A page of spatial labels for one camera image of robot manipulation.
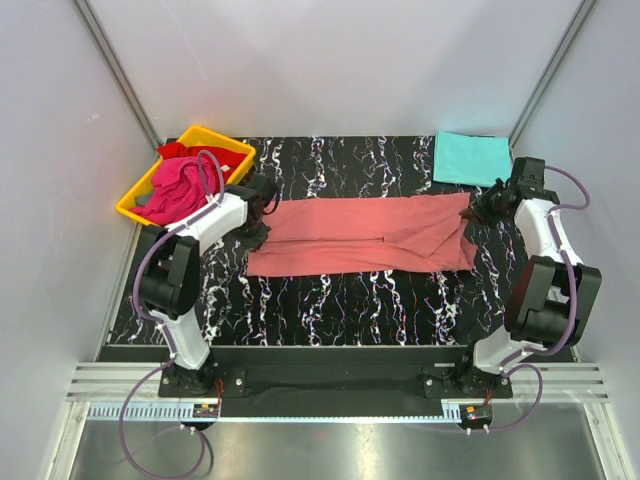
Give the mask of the small circuit board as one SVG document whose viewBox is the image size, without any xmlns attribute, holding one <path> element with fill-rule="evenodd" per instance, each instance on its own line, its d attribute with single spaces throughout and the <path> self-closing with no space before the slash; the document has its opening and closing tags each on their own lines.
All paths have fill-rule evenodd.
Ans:
<svg viewBox="0 0 640 480">
<path fill-rule="evenodd" d="M 214 403 L 196 403 L 193 407 L 194 418 L 218 418 L 220 405 Z"/>
<path fill-rule="evenodd" d="M 491 422 L 493 409 L 491 405 L 468 405 L 464 408 L 463 418 L 471 422 Z"/>
</svg>

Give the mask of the magenta t-shirt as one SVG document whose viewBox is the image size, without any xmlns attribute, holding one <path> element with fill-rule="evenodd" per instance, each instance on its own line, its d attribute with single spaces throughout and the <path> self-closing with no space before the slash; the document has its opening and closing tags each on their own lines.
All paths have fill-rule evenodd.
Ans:
<svg viewBox="0 0 640 480">
<path fill-rule="evenodd" d="M 188 217 L 219 191 L 219 176 L 208 156 L 166 159 L 153 175 L 152 194 L 145 205 L 130 211 L 154 224 L 166 226 Z"/>
</svg>

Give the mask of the right aluminium frame post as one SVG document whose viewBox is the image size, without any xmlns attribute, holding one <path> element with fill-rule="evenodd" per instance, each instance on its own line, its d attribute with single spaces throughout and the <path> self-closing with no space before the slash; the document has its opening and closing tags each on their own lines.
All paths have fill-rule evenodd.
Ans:
<svg viewBox="0 0 640 480">
<path fill-rule="evenodd" d="M 558 40 L 549 60 L 524 104 L 511 132 L 509 146 L 514 149 L 532 120 L 537 108 L 555 80 L 559 70 L 571 53 L 582 30 L 599 5 L 598 0 L 581 0 Z"/>
</svg>

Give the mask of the right small circuit board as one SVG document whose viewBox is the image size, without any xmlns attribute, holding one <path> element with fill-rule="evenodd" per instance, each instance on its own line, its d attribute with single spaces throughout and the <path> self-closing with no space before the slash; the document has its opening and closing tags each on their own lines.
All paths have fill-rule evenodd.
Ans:
<svg viewBox="0 0 640 480">
<path fill-rule="evenodd" d="M 491 422 L 493 409 L 491 405 L 468 405 L 464 408 L 463 418 L 471 422 Z"/>
</svg>

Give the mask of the folded turquoise t-shirt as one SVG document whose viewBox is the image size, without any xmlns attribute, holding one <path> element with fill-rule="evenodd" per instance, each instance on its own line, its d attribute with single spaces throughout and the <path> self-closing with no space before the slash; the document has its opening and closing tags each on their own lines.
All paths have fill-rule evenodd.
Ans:
<svg viewBox="0 0 640 480">
<path fill-rule="evenodd" d="M 489 188 L 512 172 L 506 137 L 470 136 L 439 131 L 435 136 L 433 180 Z"/>
</svg>

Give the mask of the aluminium frame post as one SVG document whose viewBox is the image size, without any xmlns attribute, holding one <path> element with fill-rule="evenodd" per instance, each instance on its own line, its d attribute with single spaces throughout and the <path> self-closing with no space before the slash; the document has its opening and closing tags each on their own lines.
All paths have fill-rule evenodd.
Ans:
<svg viewBox="0 0 640 480">
<path fill-rule="evenodd" d="M 70 3 L 79 15 L 82 24 L 145 139 L 153 149 L 156 149 L 161 144 L 161 138 L 146 113 L 91 2 L 87 0 L 71 0 Z"/>
<path fill-rule="evenodd" d="M 532 120 L 537 108 L 555 80 L 559 70 L 571 53 L 582 30 L 599 5 L 598 0 L 581 0 L 558 40 L 549 60 L 524 104 L 511 132 L 509 146 L 514 149 Z"/>
</svg>

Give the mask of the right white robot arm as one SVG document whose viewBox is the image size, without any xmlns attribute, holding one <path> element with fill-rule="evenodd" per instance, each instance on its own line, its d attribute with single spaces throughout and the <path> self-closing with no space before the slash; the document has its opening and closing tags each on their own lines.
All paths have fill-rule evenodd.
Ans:
<svg viewBox="0 0 640 480">
<path fill-rule="evenodd" d="M 542 159 L 518 157 L 507 181 L 496 181 L 460 213 L 483 226 L 512 220 L 528 256 L 502 326 L 475 342 L 454 371 L 455 387 L 463 395 L 476 396 L 528 357 L 553 356 L 583 335 L 602 275 L 570 244 L 561 221 L 569 206 L 545 186 L 550 169 Z"/>
</svg>

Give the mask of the salmon pink t-shirt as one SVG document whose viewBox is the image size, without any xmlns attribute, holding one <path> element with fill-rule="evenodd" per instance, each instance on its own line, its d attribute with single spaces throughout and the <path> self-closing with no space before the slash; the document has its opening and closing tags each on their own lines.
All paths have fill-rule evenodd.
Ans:
<svg viewBox="0 0 640 480">
<path fill-rule="evenodd" d="M 265 223 L 266 242 L 247 272 L 300 277 L 385 270 L 469 271 L 477 248 L 465 236 L 466 193 L 289 200 Z"/>
</svg>

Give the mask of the left small circuit board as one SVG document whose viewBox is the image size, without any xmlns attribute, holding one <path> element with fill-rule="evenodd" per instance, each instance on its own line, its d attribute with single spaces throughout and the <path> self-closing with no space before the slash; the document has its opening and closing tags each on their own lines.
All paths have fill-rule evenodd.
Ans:
<svg viewBox="0 0 640 480">
<path fill-rule="evenodd" d="M 196 403 L 193 407 L 194 418 L 218 418 L 220 405 L 214 403 Z"/>
</svg>

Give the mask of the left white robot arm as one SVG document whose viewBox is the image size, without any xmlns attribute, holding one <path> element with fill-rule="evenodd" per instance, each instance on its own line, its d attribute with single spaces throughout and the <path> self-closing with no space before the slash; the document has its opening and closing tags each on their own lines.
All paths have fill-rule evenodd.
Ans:
<svg viewBox="0 0 640 480">
<path fill-rule="evenodd" d="M 254 175 L 246 186 L 230 185 L 185 219 L 165 228 L 146 226 L 136 251 L 132 299 L 138 315 L 153 322 L 169 348 L 169 377 L 196 396 L 215 386 L 215 360 L 195 313 L 201 293 L 200 262 L 226 238 L 257 251 L 270 228 L 280 191 L 274 180 Z"/>
</svg>

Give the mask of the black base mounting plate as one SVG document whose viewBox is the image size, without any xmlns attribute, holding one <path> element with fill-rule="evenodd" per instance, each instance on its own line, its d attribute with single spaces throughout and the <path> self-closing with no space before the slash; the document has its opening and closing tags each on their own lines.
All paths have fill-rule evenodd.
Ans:
<svg viewBox="0 0 640 480">
<path fill-rule="evenodd" d="M 424 413 L 443 400 L 510 399 L 501 379 L 470 395 L 453 375 L 465 346 L 215 347 L 216 381 L 200 393 L 180 387 L 165 371 L 162 397 L 197 399 L 221 394 L 251 407 L 282 405 L 305 410 L 364 413 Z"/>
</svg>

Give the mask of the yellow plastic bin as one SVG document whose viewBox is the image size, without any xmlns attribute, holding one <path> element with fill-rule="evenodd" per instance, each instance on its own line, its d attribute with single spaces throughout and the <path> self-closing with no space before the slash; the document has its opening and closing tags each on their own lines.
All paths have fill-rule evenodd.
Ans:
<svg viewBox="0 0 640 480">
<path fill-rule="evenodd" d="M 177 140 L 157 149 L 159 159 L 118 201 L 116 210 L 143 225 L 157 225 L 132 213 L 130 209 L 148 202 L 152 194 L 152 177 L 164 160 L 197 156 L 202 151 L 209 152 L 216 157 L 227 185 L 240 182 L 253 166 L 256 155 L 256 149 L 247 143 L 199 125 L 192 125 Z"/>
</svg>

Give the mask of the left aluminium frame post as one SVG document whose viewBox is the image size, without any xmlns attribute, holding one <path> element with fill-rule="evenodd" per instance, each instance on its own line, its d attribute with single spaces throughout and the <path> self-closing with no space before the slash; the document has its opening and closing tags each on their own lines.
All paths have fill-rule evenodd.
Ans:
<svg viewBox="0 0 640 480">
<path fill-rule="evenodd" d="M 87 0 L 71 0 L 70 3 L 79 15 L 82 24 L 145 139 L 153 149 L 156 149 L 161 144 L 161 138 L 146 113 L 91 2 Z"/>
</svg>

